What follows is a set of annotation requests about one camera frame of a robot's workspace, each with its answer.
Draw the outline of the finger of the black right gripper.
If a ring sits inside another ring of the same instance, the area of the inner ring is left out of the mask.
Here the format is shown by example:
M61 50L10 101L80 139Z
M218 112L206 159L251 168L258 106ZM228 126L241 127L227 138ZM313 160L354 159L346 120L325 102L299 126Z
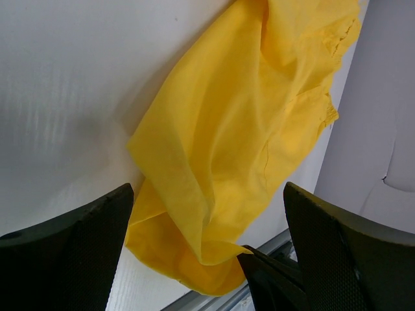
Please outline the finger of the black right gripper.
M295 260L289 258L289 245L270 255L251 246L237 260L248 282L256 310L307 310L308 300L302 273Z

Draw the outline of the yellow shorts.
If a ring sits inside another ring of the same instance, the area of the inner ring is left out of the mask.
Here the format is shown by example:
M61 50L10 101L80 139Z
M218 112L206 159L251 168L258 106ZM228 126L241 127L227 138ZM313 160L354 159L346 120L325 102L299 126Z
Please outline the yellow shorts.
M357 1L236 1L184 54L128 142L144 175L127 248L205 295L244 282L237 240L338 119Z

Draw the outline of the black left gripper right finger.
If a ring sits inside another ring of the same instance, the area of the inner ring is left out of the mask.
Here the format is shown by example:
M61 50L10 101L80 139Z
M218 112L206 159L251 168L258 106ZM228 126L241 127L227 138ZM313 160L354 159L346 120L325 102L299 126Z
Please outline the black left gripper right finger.
M414 235L288 182L283 201L311 310L413 310Z

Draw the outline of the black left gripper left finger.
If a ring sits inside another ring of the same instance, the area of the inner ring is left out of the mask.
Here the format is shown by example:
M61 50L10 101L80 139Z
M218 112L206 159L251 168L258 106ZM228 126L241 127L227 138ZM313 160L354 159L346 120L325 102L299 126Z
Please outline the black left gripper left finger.
M126 183L1 237L2 310L105 310L134 192Z

